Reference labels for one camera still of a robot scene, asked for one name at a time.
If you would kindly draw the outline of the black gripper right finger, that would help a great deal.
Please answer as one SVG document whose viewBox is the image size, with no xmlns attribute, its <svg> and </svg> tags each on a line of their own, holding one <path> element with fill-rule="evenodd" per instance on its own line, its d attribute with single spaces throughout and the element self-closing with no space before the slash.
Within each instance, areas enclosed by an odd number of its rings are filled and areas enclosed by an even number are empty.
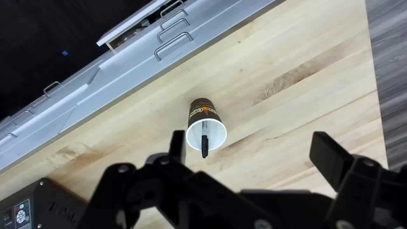
<svg viewBox="0 0 407 229">
<path fill-rule="evenodd" d="M 328 208 L 328 229 L 407 229 L 407 174 L 352 156 L 332 137 L 315 132 L 309 160 L 335 198 Z"/>
</svg>

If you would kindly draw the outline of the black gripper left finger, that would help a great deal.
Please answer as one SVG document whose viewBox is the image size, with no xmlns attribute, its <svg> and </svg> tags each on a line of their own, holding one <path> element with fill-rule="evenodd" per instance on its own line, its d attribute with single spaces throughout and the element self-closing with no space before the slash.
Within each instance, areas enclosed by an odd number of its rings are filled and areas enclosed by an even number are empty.
<svg viewBox="0 0 407 229">
<path fill-rule="evenodd" d="M 109 166 L 77 229 L 132 229 L 141 213 L 156 209 L 174 229 L 272 229 L 271 217 L 203 172 L 184 166 L 184 134 L 143 167 Z"/>
</svg>

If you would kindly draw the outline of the black robot base control box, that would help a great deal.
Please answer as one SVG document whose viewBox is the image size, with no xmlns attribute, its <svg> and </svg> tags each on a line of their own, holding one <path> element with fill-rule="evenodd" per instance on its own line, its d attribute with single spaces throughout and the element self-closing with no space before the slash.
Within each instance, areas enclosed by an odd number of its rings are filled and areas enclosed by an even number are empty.
<svg viewBox="0 0 407 229">
<path fill-rule="evenodd" d="M 76 229 L 86 202 L 40 179 L 0 202 L 0 229 Z"/>
</svg>

